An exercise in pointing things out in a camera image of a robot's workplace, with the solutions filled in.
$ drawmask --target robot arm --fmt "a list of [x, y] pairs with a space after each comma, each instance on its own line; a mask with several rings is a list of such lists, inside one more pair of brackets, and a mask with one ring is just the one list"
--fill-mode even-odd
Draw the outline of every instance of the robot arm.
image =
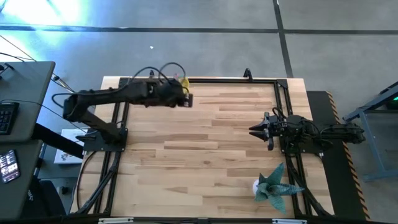
[[83, 90], [72, 94], [64, 102], [63, 118], [82, 122], [101, 133], [104, 142], [117, 142], [123, 136], [114, 123], [105, 123], [87, 109], [93, 105], [128, 102], [148, 106], [192, 107], [193, 95], [176, 79], [159, 80], [148, 78], [134, 80], [121, 88], [107, 90]]
[[309, 147], [310, 145], [330, 146], [332, 139], [359, 144], [365, 140], [363, 130], [356, 124], [333, 124], [318, 128], [312, 121], [299, 115], [288, 117], [264, 113], [263, 121], [250, 127], [250, 134], [264, 141], [268, 141], [268, 150], [273, 150], [273, 137], [282, 137], [290, 143], [290, 148]]

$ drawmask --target wood plank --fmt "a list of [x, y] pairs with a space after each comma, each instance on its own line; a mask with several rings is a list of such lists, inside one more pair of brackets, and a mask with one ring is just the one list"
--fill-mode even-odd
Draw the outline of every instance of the wood plank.
[[[104, 77], [102, 88], [117, 88], [119, 78]], [[311, 119], [303, 80], [288, 79], [288, 84], [293, 112]], [[277, 139], [274, 150], [268, 151], [266, 142], [248, 134], [248, 127], [276, 106], [274, 87], [191, 83], [190, 91], [193, 108], [131, 105], [112, 216], [292, 218], [291, 197], [284, 197], [284, 215], [269, 202], [255, 202], [252, 192], [260, 172], [269, 175], [285, 161]], [[95, 114], [105, 121], [112, 113], [113, 105], [96, 107]], [[81, 204], [98, 184], [103, 157], [98, 152], [83, 173]], [[303, 163], [308, 186], [333, 213], [322, 162], [304, 154]], [[282, 182], [288, 182], [287, 171]], [[302, 195], [298, 198], [302, 206]]]

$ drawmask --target green toy plant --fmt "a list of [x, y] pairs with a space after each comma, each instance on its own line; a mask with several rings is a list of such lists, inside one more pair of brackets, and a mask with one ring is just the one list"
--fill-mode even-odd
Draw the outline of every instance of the green toy plant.
[[281, 196], [296, 194], [297, 192], [304, 190], [304, 188], [290, 184], [281, 184], [280, 180], [282, 179], [283, 173], [284, 164], [281, 163], [269, 177], [265, 178], [260, 174], [254, 201], [261, 202], [269, 199], [274, 208], [283, 214], [286, 214], [285, 202]]

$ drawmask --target gray floor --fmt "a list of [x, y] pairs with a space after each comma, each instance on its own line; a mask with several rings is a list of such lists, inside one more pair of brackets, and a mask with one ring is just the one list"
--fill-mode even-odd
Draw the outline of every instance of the gray floor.
[[[17, 0], [0, 14], [1, 24], [93, 27], [188, 27], [276, 29], [272, 0], [37, 1], [23, 11]], [[279, 0], [285, 29], [394, 30], [398, 1]], [[104, 75], [132, 75], [138, 69], [181, 63], [189, 76], [286, 77], [278, 34], [0, 31], [37, 60], [56, 61], [55, 73], [75, 90], [99, 88]], [[287, 34], [293, 75], [308, 90], [333, 93], [341, 116], [397, 81], [398, 35]], [[53, 93], [64, 92], [51, 84]], [[54, 131], [70, 128], [43, 110], [39, 122]], [[351, 146], [358, 174], [375, 171], [366, 144]], [[398, 178], [364, 183], [372, 220], [398, 220]]]

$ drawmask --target black cable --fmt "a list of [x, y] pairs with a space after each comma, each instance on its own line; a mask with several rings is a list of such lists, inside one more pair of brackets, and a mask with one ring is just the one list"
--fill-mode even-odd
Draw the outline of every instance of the black cable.
[[2, 35], [0, 35], [1, 38], [3, 38], [3, 40], [5, 40], [6, 42], [8, 42], [9, 44], [11, 44], [12, 46], [14, 46], [16, 49], [18, 49], [20, 52], [22, 52], [23, 54], [25, 54], [26, 56], [30, 57], [27, 58], [29, 60], [34, 60], [28, 53], [24, 52], [22, 49], [20, 49], [18, 46], [16, 46], [15, 44], [13, 44], [11, 41], [7, 40], [5, 37], [3, 37]]
[[142, 68], [142, 69], [140, 69], [137, 73], [135, 73], [131, 78], [129, 78], [129, 81], [127, 82], [127, 84], [129, 84], [130, 82], [132, 82], [132, 81], [137, 77], [138, 74], [140, 74], [142, 71], [147, 70], [147, 69], [153, 69], [153, 70], [155, 70], [156, 72], [159, 73], [159, 75], [162, 75], [162, 76], [170, 83], [170, 80], [167, 78], [167, 76], [165, 76], [159, 69], [157, 69], [157, 68], [155, 68], [155, 67], [149, 66], [149, 67]]
[[176, 63], [176, 62], [169, 62], [169, 63], [166, 63], [166, 64], [163, 65], [159, 70], [162, 71], [165, 67], [167, 67], [167, 66], [169, 66], [169, 65], [176, 65], [176, 66], [180, 67], [181, 70], [182, 70], [182, 72], [183, 72], [183, 74], [184, 74], [184, 78], [187, 76], [187, 74], [185, 73], [185, 69], [184, 69], [179, 63]]
[[[43, 104], [40, 104], [40, 103], [38, 103], [38, 102], [27, 101], [27, 100], [13, 100], [13, 99], [6, 99], [6, 100], [0, 100], [0, 103], [2, 103], [3, 101], [16, 101], [16, 102], [34, 103], [34, 104], [37, 104], [37, 105], [39, 105], [39, 106], [42, 106], [42, 107], [44, 107], [45, 109], [47, 109], [47, 110], [51, 111], [53, 114], [55, 114], [55, 115], [57, 115], [58, 117], [60, 117], [60, 118], [64, 119], [64, 118], [63, 118], [61, 115], [57, 114], [56, 112], [54, 112], [54, 111], [53, 111], [53, 110], [51, 110], [50, 108], [48, 108], [48, 107], [46, 107], [46, 106], [44, 106]], [[69, 122], [71, 125], [73, 125], [74, 127], [76, 127], [77, 129], [79, 129], [79, 130], [81, 130], [81, 131], [84, 131], [84, 130], [82, 130], [81, 128], [79, 128], [77, 125], [73, 124], [72, 122], [70, 122], [70, 121], [68, 121], [68, 122]]]
[[187, 87], [183, 86], [182, 88], [186, 89], [187, 93], [189, 93], [189, 89]]
[[63, 106], [62, 106], [61, 104], [59, 104], [57, 101], [55, 101], [55, 97], [56, 97], [56, 96], [60, 96], [60, 95], [72, 95], [72, 93], [56, 93], [56, 94], [53, 94], [53, 95], [51, 96], [51, 100], [52, 100], [57, 106], [63, 108]]
[[318, 134], [321, 137], [321, 132], [319, 131], [319, 128], [312, 121], [302, 120], [301, 122], [307, 122], [307, 123], [312, 124], [312, 126], [318, 131]]
[[287, 118], [287, 117], [284, 115], [284, 112], [281, 111], [278, 107], [273, 107], [273, 108], [272, 108], [272, 112], [274, 112], [274, 115], [278, 118], [279, 121], [282, 121], [282, 119], [279, 117], [279, 115], [281, 115], [282, 118], [285, 118], [285, 119]]
[[81, 181], [81, 175], [83, 175], [83, 171], [88, 163], [88, 161], [94, 156], [94, 154], [96, 153], [96, 151], [92, 152], [87, 159], [84, 161], [83, 165], [81, 166], [81, 170], [79, 173], [79, 178], [77, 179], [77, 183], [76, 183], [76, 204], [77, 204], [77, 209], [80, 209], [80, 196], [79, 196], [79, 187], [80, 187], [80, 181]]
[[16, 59], [20, 60], [21, 62], [25, 62], [24, 60], [22, 60], [21, 58], [16, 57], [16, 56], [12, 56], [12, 55], [9, 55], [9, 54], [6, 54], [6, 53], [2, 53], [2, 52], [0, 52], [0, 54], [5, 55], [5, 56], [9, 56], [9, 57], [16, 58]]
[[327, 128], [324, 128], [324, 129], [322, 129], [322, 130], [320, 131], [320, 136], [322, 136], [322, 133], [323, 133], [324, 131], [328, 130], [328, 129], [357, 129], [357, 130], [364, 131], [364, 130], [363, 130], [362, 128], [360, 128], [360, 127], [327, 127]]
[[156, 222], [158, 224], [183, 224], [183, 223], [197, 223], [197, 220], [182, 220], [176, 223], [167, 223], [167, 222]]
[[[25, 62], [23, 59], [25, 59], [25, 60], [32, 60], [32, 61], [35, 61], [35, 62], [37, 62], [35, 59], [33, 59], [32, 57], [30, 57], [30, 58], [25, 58], [25, 57], [19, 57], [19, 56], [13, 56], [13, 55], [10, 55], [10, 54], [6, 54], [6, 53], [2, 53], [2, 52], [0, 52], [0, 54], [2, 54], [2, 55], [6, 55], [6, 56], [9, 56], [9, 57], [13, 57], [13, 58], [16, 58], [16, 59], [18, 59], [18, 60], [20, 60], [20, 61], [22, 61], [22, 62]], [[65, 86], [63, 86], [63, 85], [61, 85], [61, 84], [59, 84], [59, 83], [57, 83], [57, 80], [54, 80], [54, 79], [52, 79], [51, 78], [51, 81], [53, 81], [55, 84], [57, 84], [58, 86], [60, 86], [60, 87], [62, 87], [62, 88], [64, 88], [64, 89], [66, 89], [66, 90], [69, 90], [69, 91], [71, 91], [72, 93], [74, 93], [75, 91], [72, 89], [72, 88], [70, 88], [70, 86], [66, 83], [66, 82], [64, 82], [58, 75], [56, 75], [55, 73], [53, 73], [53, 75], [55, 76], [55, 78], [57, 79], [57, 80], [60, 80]]]
[[[156, 72], [159, 72], [164, 78], [167, 79], [167, 81], [168, 81], [170, 84], [172, 84], [172, 83], [170, 82], [170, 80], [169, 80], [161, 71], [159, 71], [159, 69], [157, 69], [157, 68], [155, 68], [155, 67], [145, 67], [145, 68], [140, 69], [138, 72], [136, 72], [132, 77], [129, 77], [129, 80], [127, 81], [127, 83], [126, 83], [124, 86], [122, 86], [121, 88], [118, 88], [117, 90], [115, 90], [115, 91], [112, 92], [112, 93], [117, 93], [117, 92], [122, 91], [128, 84], [130, 84], [132, 81], [134, 81], [134, 79], [138, 76], [138, 74], [140, 74], [142, 71], [147, 70], [147, 69], [153, 69], [153, 70], [155, 70]], [[107, 95], [107, 94], [112, 94], [112, 93], [96, 93], [96, 95]], [[91, 94], [85, 94], [85, 93], [77, 93], [77, 94], [83, 95], [83, 96], [84, 96], [84, 95], [91, 95]]]
[[286, 122], [286, 121], [279, 121], [277, 124], [291, 124], [291, 125], [296, 125], [298, 126], [299, 124], [291, 123], [291, 122]]

